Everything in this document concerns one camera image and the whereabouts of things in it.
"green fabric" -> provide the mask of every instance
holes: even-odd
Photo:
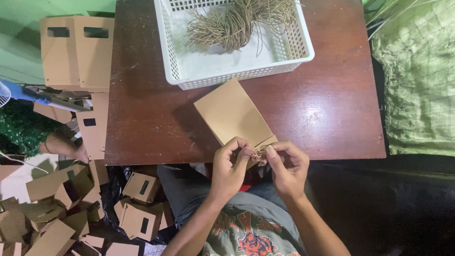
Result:
[[[413,0],[398,2],[381,17]],[[409,9],[372,38],[373,56],[384,68],[391,154],[455,156],[454,5],[439,0]]]
[[[39,146],[47,136],[62,124],[33,112],[33,105],[21,104],[11,99],[0,108],[0,150],[4,154],[38,155]]]

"white plastic basket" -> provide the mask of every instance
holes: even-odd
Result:
[[[226,8],[231,0],[155,0],[164,70],[168,83],[183,90],[221,84],[236,77],[245,80],[286,73],[301,63],[314,58],[314,49],[302,13],[296,1],[296,22],[282,35],[273,35],[261,27],[261,42],[253,33],[250,42],[240,51],[226,53],[221,46],[209,51],[185,46],[188,23],[194,19],[188,12],[198,8],[199,13],[210,8]]]

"tiger graphic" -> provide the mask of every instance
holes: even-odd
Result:
[[[266,256],[277,249],[270,239],[265,236],[257,236],[252,231],[245,234],[245,238],[237,239],[237,251],[244,251],[247,256]]]

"wooden table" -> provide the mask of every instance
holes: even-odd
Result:
[[[311,159],[384,158],[360,0],[302,0],[316,56],[295,71],[241,81],[279,140]],[[106,138],[108,165],[212,162],[220,144],[164,75],[153,1],[117,1]]]

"jeans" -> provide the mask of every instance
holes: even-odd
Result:
[[[270,201],[288,211],[273,188],[272,170],[266,167],[261,182],[246,192]],[[163,186],[178,228],[183,227],[199,208],[210,191],[211,181],[189,164],[158,165],[158,177]]]

